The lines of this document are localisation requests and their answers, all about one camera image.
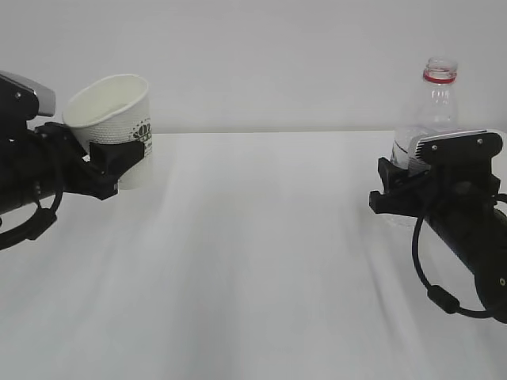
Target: white wall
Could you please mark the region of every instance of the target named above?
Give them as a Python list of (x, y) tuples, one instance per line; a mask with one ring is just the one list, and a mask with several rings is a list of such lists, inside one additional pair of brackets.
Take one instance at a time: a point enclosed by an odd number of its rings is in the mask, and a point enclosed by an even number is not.
[(460, 63), (466, 124), (507, 121), (505, 0), (11, 0), (0, 68), (69, 97), (152, 84), (157, 131), (390, 128), (430, 55)]

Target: plastic bottle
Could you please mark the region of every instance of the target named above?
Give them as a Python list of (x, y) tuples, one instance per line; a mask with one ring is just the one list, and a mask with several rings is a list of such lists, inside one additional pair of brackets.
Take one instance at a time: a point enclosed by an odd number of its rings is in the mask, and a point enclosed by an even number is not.
[[(438, 132), (458, 130), (458, 107), (452, 84), (456, 80), (458, 64), (441, 57), (430, 58), (422, 75), (421, 87), (405, 107), (402, 126), (395, 132), (391, 162), (410, 174), (424, 170), (427, 165), (415, 158), (409, 159), (412, 138)], [(386, 215), (395, 226), (413, 227), (415, 218)]]

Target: white tablecloth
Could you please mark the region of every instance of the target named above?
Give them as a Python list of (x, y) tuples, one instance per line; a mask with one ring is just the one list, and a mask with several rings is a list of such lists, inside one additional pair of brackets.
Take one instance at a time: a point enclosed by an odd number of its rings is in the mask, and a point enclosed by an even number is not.
[[(507, 326), (434, 306), (411, 231), (368, 207), (391, 141), (156, 135), (151, 186), (66, 195), (45, 235), (0, 252), (0, 378), (504, 379)], [(421, 255), (480, 307), (428, 228)]]

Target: cup rim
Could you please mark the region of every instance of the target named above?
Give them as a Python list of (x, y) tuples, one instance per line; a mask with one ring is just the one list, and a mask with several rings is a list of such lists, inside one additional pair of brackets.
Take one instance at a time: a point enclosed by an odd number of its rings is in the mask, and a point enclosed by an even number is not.
[[(133, 77), (133, 78), (138, 78), (140, 79), (141, 81), (143, 81), (144, 85), (145, 85), (145, 89), (144, 91), (136, 98), (134, 99), (133, 101), (131, 101), (130, 103), (126, 104), (124, 107), (122, 108), (118, 108), (117, 110), (111, 112), (110, 114), (108, 114), (107, 116), (103, 116), (101, 117), (100, 119), (95, 119), (93, 120), (92, 123), (77, 123), (77, 124), (74, 124), (74, 125), (69, 125), (66, 121), (65, 121), (65, 113), (69, 107), (69, 105), (72, 104), (72, 102), (74, 102), (77, 98), (79, 98), (81, 95), (83, 95), (86, 91), (89, 91), (92, 87), (98, 85), (99, 83), (102, 83), (102, 82), (106, 82), (108, 81), (109, 79), (112, 79), (112, 78), (118, 78), (118, 77)], [(106, 120), (109, 120), (111, 119), (112, 117), (116, 116), (116, 115), (119, 115), (121, 114), (122, 112), (125, 112), (127, 110), (129, 110), (130, 108), (134, 107), (134, 105), (137, 105), (139, 103), (139, 101), (141, 101), (147, 94), (148, 94), (148, 90), (150, 89), (150, 84), (149, 82), (141, 77), (140, 75), (137, 75), (137, 74), (114, 74), (114, 75), (109, 75), (107, 77), (104, 77), (102, 79), (99, 79), (98, 81), (95, 81), (94, 83), (92, 83), (91, 85), (88, 85), (87, 87), (85, 87), (84, 89), (82, 89), (81, 91), (79, 91), (78, 93), (76, 93), (67, 103), (67, 107), (63, 110), (62, 112), (62, 121), (65, 125), (67, 125), (68, 127), (70, 128), (85, 128), (85, 127), (92, 127), (93, 125), (98, 125), (100, 123), (104, 123)]]

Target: black cable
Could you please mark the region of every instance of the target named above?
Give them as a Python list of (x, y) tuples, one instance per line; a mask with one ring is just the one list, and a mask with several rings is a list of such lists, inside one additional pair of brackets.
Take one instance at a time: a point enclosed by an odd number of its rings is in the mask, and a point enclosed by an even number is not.
[[(507, 203), (507, 194), (498, 194), (493, 199), (499, 202)], [(419, 236), (421, 235), (422, 223), (425, 221), (425, 217), (432, 205), (433, 202), (430, 202), (423, 208), (421, 214), (417, 218), (414, 227), (414, 234), (412, 235), (412, 260), (414, 262), (415, 272), (417, 273), (417, 276), (419, 277), (421, 283), (428, 291), (428, 297), (441, 309), (449, 314), (458, 313), (465, 317), (475, 319), (486, 319), (493, 317), (499, 310), (507, 307), (507, 297), (500, 301), (496, 306), (486, 310), (465, 309), (459, 305), (458, 299), (446, 291), (444, 288), (438, 285), (432, 285), (422, 270), (421, 261), (419, 259)]]
[(46, 151), (51, 156), (51, 160), (53, 161), (53, 169), (55, 170), (55, 198), (53, 199), (53, 203), (51, 204), (49, 210), (52, 213), (56, 213), (63, 199), (63, 173), (62, 173), (62, 162), (59, 159), (59, 155), (55, 152), (53, 147), (44, 139), (40, 137), (42, 145), (44, 145)]

